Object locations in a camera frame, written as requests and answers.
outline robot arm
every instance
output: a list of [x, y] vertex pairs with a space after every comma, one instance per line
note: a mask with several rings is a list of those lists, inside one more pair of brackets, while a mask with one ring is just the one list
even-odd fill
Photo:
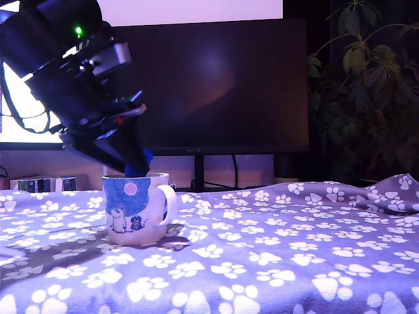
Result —
[[[63, 57], [74, 46], [77, 53]], [[135, 132], [137, 115], [145, 110], [143, 94], [116, 99], [107, 78], [131, 62], [128, 45], [112, 37], [96, 0], [27, 0], [17, 13], [0, 10], [0, 85], [12, 116], [25, 128], [3, 62], [21, 78], [32, 74], [26, 81], [31, 93], [61, 121], [45, 131], [58, 131], [64, 149], [121, 172], [149, 171]]]

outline pink circle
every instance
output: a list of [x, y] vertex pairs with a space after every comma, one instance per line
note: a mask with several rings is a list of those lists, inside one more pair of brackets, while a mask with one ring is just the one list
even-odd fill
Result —
[[124, 192], [126, 195], [133, 196], [137, 193], [137, 186], [134, 183], [127, 183], [124, 186]]

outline mug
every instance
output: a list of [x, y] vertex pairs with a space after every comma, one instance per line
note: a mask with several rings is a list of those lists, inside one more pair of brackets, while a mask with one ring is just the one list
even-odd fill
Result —
[[177, 215], [176, 194], [168, 173], [146, 177], [102, 177], [108, 236], [117, 245], [151, 245], [166, 235]]

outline black monitor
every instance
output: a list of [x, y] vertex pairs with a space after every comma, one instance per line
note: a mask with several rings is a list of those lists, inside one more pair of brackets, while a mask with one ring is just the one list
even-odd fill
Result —
[[157, 156], [308, 150], [306, 25], [299, 19], [114, 27], [132, 64], [118, 96], [143, 90], [138, 119]]

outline cartoon character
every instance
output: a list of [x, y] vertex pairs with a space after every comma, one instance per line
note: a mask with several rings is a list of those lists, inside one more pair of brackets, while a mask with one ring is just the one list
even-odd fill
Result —
[[117, 209], [112, 209], [111, 215], [113, 221], [111, 223], [112, 230], [118, 234], [124, 234], [126, 232], [126, 221], [123, 206]]
[[141, 223], [141, 217], [140, 216], [134, 216], [134, 217], [131, 218], [131, 230], [140, 230], [144, 227], [145, 227], [145, 225], [144, 225], [144, 223], [143, 224]]

